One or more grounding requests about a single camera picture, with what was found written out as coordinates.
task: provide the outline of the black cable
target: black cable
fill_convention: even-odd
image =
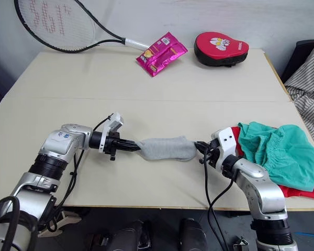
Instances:
[[[25,211],[20,211],[19,224],[23,225],[30,231],[30,240],[27,251],[34,251],[37,241],[37,218]]]
[[[95,128],[93,129],[93,131],[95,131],[96,129],[98,129],[99,126],[101,126],[104,122],[106,122],[107,120],[110,120],[110,117],[113,115],[113,113],[111,115],[109,115],[106,119],[104,119],[103,121],[101,121],[99,124],[97,124],[95,126]],[[69,197],[70,193],[73,191],[73,188],[75,187],[75,184],[76,184],[76,181],[77,181],[77,171],[78,171],[78,167],[79,167],[79,164],[83,158],[83,155],[84,155],[84,152],[85,150],[82,150],[80,152],[80,155],[79,155],[79,158],[78,158],[78,161],[76,161],[76,154],[73,155],[73,164],[74,164],[74,171],[70,173],[70,175],[72,175],[71,177],[71,180],[70,180],[70,183],[68,185],[68,188],[66,190],[66,193],[62,199],[62,201],[57,205],[56,209],[54,210],[54,212],[51,214],[51,220],[48,221],[46,223],[46,227],[47,229],[50,231],[50,232],[55,232],[57,230],[57,217],[59,215],[59,213],[61,212],[62,210],[62,207],[66,201],[66,199]],[[50,222],[52,221],[53,223],[53,229],[51,228],[50,226]]]
[[[208,194],[208,168],[207,168],[207,154],[208,154],[208,151],[209,151],[209,148],[207,148],[207,149],[205,150],[205,153],[204,153],[204,167],[205,167],[205,192],[206,192],[206,197],[207,197],[208,204],[210,205],[210,199],[209,199],[209,194]],[[215,216],[214,218],[215,218],[215,220],[216,220],[216,223],[217,223],[218,229],[219,229],[219,231],[220,231],[220,234],[222,235],[222,239],[223,239],[223,242],[225,243],[225,247],[226,247],[227,250],[229,251],[229,247],[228,247],[228,244],[227,244],[227,242],[226,242],[226,239],[225,239],[225,237],[224,237],[224,235],[223,235],[223,233],[222,233],[222,230],[221,230],[221,228],[220,228],[220,224],[219,224],[219,222],[218,222],[218,220],[217,220],[217,218],[216,218],[216,215],[215,215],[215,212],[214,212],[213,208],[211,208],[211,207],[208,209],[208,212],[207,212],[208,218],[209,218],[209,212],[210,212],[210,211],[211,211],[211,212],[213,213],[213,215]],[[222,241],[220,240],[220,237],[219,237],[218,234],[216,233],[215,229],[213,228],[213,226],[212,226],[210,220],[208,220],[208,223],[209,223],[209,226],[210,226],[212,232],[214,233],[216,239],[218,240],[218,242],[219,242],[219,244],[220,244],[222,250],[225,251],[225,248],[223,247],[223,243],[222,243]]]
[[[215,212],[214,212],[214,210],[213,210],[213,205],[214,205],[214,203],[215,203],[222,195],[224,195],[224,194],[231,188],[231,186],[232,186],[233,183],[234,183],[234,180],[231,179],[229,185],[228,185],[219,195],[217,195],[217,196],[215,197],[215,199],[212,201],[212,203],[209,205],[209,209],[208,209],[208,213],[207,213],[207,219],[208,219],[208,223],[209,223],[209,226],[210,226],[211,229],[212,229],[212,223],[211,223],[211,221],[210,221],[209,212],[210,212],[210,211],[213,212],[215,221],[216,221],[216,223],[219,225],[218,219],[217,219],[217,217],[216,217],[216,215],[215,215]],[[228,244],[227,244],[227,242],[226,242],[226,240],[225,240],[225,238],[224,238],[224,236],[223,236],[223,233],[222,233],[220,227],[219,227],[219,230],[220,230],[220,233],[221,233],[221,235],[222,235],[222,237],[223,237],[223,240],[224,240],[224,242],[225,242],[226,248],[227,248],[227,250],[229,251],[229,246],[228,246]]]
[[[15,196],[8,196],[0,200],[0,205],[2,203],[5,203],[7,201],[11,201],[13,204],[13,210],[12,210],[12,217],[9,221],[8,230],[5,236],[5,240],[3,243],[3,246],[1,248],[1,251],[10,251],[10,248],[12,247],[17,224],[19,222],[19,216],[20,216],[20,202],[17,197]]]

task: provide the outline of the pink snack wrapper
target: pink snack wrapper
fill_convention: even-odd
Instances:
[[[186,52],[187,49],[168,32],[136,60],[153,77]]]

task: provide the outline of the racket handle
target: racket handle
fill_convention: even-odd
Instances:
[[[129,47],[133,47],[133,48],[138,49],[140,51],[145,51],[149,48],[149,46],[147,46],[143,43],[137,42],[135,40],[129,39],[129,38],[126,38],[125,45],[129,46]]]

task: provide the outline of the white table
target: white table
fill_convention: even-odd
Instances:
[[[81,54],[41,52],[0,104],[0,198],[10,194],[28,171],[48,134],[64,123],[93,127],[119,111],[122,138],[172,138],[209,141],[216,130],[257,121],[279,127],[296,124],[307,132],[262,50],[232,68],[196,62],[192,50],[154,78],[135,63],[138,51],[99,47]],[[206,208],[204,170],[189,162],[145,161],[118,151],[116,160],[89,150],[78,171],[70,206]],[[70,164],[55,196],[70,180]],[[213,198],[229,180],[209,169]],[[314,200],[287,199],[289,210],[314,210]],[[217,209],[247,210],[233,186]]]

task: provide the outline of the robotic arm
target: robotic arm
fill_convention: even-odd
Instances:
[[[26,218],[32,218],[39,226],[48,222],[56,202],[56,198],[51,193],[57,191],[63,171],[78,149],[99,149],[99,152],[110,154],[112,161],[115,160],[116,150],[140,149],[134,141],[120,139],[117,130],[122,125],[122,117],[119,113],[115,113],[105,121],[102,133],[78,124],[64,124],[60,130],[50,133],[34,164],[22,175],[11,194],[18,198],[19,209],[26,217],[19,220],[12,248],[8,250],[32,249],[30,237],[35,226],[26,224]],[[12,210],[13,203],[9,201],[0,207],[0,249],[9,228]]]
[[[245,158],[236,157],[236,141],[231,128],[212,134],[212,141],[196,142],[208,164],[227,178],[234,178],[248,200],[254,218],[251,229],[257,233],[259,251],[298,251],[287,223],[285,198],[279,186],[273,183],[265,168]]]

